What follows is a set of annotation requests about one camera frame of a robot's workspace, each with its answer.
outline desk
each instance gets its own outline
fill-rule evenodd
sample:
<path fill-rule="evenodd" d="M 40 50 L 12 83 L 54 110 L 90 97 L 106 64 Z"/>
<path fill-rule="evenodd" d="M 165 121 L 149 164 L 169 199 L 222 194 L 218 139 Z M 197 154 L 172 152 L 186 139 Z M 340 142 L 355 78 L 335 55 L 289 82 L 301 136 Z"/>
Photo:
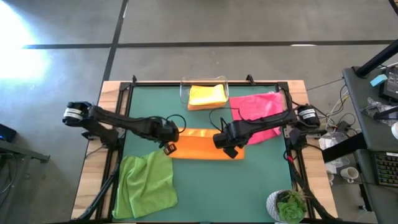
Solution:
<path fill-rule="evenodd" d="M 394 192 L 398 193 L 398 189 L 374 185 L 376 173 L 371 151 L 397 152 L 398 140 L 392 135 L 391 128 L 388 125 L 382 124 L 361 112 L 361 109 L 368 105 L 368 97 L 384 104 L 388 103 L 379 97 L 379 87 L 372 87 L 369 83 L 380 73 L 379 69 L 375 69 L 366 79 L 363 79 L 357 77 L 352 68 L 343 70 L 343 76 L 363 133 L 355 135 L 358 136 L 356 139 L 349 138 L 344 141 L 348 143 L 342 142 L 343 144 L 350 144 L 351 147 L 343 146 L 341 147 L 343 150 L 340 150 L 341 153 L 332 154 L 340 157 L 354 152 L 362 180 L 370 183 L 360 185 L 366 209 L 369 211 L 374 210 L 379 223 L 397 223 L 396 210 L 398 209 L 398 200 L 397 194 Z"/>
<path fill-rule="evenodd" d="M 275 81 L 257 81 L 257 82 L 275 82 Z M 140 83 L 159 83 L 159 82 L 140 82 Z M 300 104 L 308 103 L 307 92 L 305 91 L 305 85 L 302 80 L 289 80 L 289 90 L 294 101 Z M 115 111 L 116 102 L 118 100 L 119 87 L 121 82 L 104 82 L 101 95 L 99 98 L 99 106 L 105 110 Z M 121 114 L 123 114 L 126 107 L 127 99 L 123 98 L 121 105 Z M 92 141 L 88 145 L 87 153 L 100 147 L 98 141 Z M 307 179 L 309 186 L 320 201 L 320 203 L 327 209 L 327 211 L 337 217 L 335 203 L 331 194 L 328 178 L 326 175 L 325 165 L 323 163 L 322 154 L 319 150 L 308 147 L 302 151 L 303 159 L 305 163 L 305 170 L 307 173 Z M 107 149 L 101 149 L 98 152 L 90 155 L 85 160 L 83 170 L 81 173 L 80 183 L 76 194 L 75 204 L 73 206 L 72 218 L 81 215 L 86 207 L 92 202 L 95 195 L 98 193 L 101 187 L 101 180 L 104 172 L 104 162 L 106 160 Z M 109 206 L 109 195 L 107 193 L 105 198 L 104 208 L 102 217 L 105 217 L 108 213 Z"/>

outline wooden table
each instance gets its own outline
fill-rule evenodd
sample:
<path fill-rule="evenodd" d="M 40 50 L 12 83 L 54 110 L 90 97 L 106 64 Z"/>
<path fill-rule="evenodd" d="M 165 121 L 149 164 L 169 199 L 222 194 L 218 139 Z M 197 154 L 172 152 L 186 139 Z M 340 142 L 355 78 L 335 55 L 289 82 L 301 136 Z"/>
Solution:
<path fill-rule="evenodd" d="M 264 80 L 256 82 L 280 82 L 282 80 Z M 299 104 L 308 103 L 308 96 L 305 90 L 303 80 L 283 80 L 289 83 L 289 91 L 292 95 L 293 101 Z M 118 100 L 119 86 L 121 81 L 107 81 L 103 83 L 101 94 L 99 97 L 98 106 L 105 110 L 115 111 Z M 124 113 L 126 107 L 126 99 L 123 99 L 121 114 Z M 311 144 L 319 146 L 318 141 L 310 140 Z M 86 153 L 90 153 L 99 148 L 101 143 L 97 140 L 90 141 Z M 104 171 L 104 162 L 106 160 L 107 149 L 100 149 L 85 159 L 83 170 L 81 172 L 80 183 L 76 194 L 75 204 L 73 206 L 72 218 L 79 217 L 93 201 L 101 188 L 101 181 Z M 307 173 L 308 183 L 311 191 L 316 196 L 318 201 L 326 208 L 330 215 L 337 217 L 335 201 L 329 186 L 328 177 L 326 175 L 326 168 L 323 162 L 322 153 L 318 149 L 306 147 L 302 151 L 305 170 Z M 116 152 L 114 152 L 113 159 L 116 160 Z M 106 194 L 103 208 L 103 216 L 106 217 L 108 213 L 108 204 L 110 198 L 110 190 Z"/>

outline gray floor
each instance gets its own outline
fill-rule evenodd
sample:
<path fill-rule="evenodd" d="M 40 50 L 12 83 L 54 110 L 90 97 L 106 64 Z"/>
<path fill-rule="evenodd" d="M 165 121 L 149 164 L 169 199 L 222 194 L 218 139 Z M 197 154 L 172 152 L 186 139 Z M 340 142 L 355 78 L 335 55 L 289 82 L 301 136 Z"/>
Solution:
<path fill-rule="evenodd" d="M 32 162 L 18 188 L 9 223 L 68 220 L 87 142 L 61 122 L 68 101 L 96 102 L 109 49 L 17 50 L 23 44 L 111 43 L 122 0 L 0 1 L 0 123 L 17 143 L 50 154 Z M 130 0 L 119 42 L 385 40 L 397 38 L 398 17 L 385 0 Z M 118 49 L 110 80 L 179 80 L 183 76 L 304 79 L 307 88 L 341 78 L 385 45 Z M 310 90 L 329 111 L 343 86 Z M 352 112 L 349 103 L 345 112 Z M 344 220 L 376 222 L 357 185 L 332 187 Z"/>

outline blue object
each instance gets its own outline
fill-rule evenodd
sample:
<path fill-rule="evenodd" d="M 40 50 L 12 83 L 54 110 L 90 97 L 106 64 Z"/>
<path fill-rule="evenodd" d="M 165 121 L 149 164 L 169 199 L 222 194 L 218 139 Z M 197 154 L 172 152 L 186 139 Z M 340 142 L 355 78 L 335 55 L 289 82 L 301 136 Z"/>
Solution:
<path fill-rule="evenodd" d="M 384 81 L 386 81 L 387 80 L 387 77 L 386 77 L 386 75 L 385 74 L 381 74 L 381 75 L 378 75 L 376 78 L 374 78 L 372 81 L 371 81 L 371 85 L 373 86 L 373 87 L 375 87 L 375 86 L 378 86 L 378 85 L 380 85 L 380 84 L 382 84 Z"/>

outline green cloth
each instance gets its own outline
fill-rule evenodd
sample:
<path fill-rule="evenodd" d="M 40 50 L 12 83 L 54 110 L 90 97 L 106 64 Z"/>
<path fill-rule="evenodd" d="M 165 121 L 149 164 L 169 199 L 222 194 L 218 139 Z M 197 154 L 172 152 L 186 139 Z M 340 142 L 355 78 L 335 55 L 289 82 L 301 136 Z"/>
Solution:
<path fill-rule="evenodd" d="M 114 218 L 137 218 L 177 204 L 172 159 L 162 150 L 121 161 Z"/>

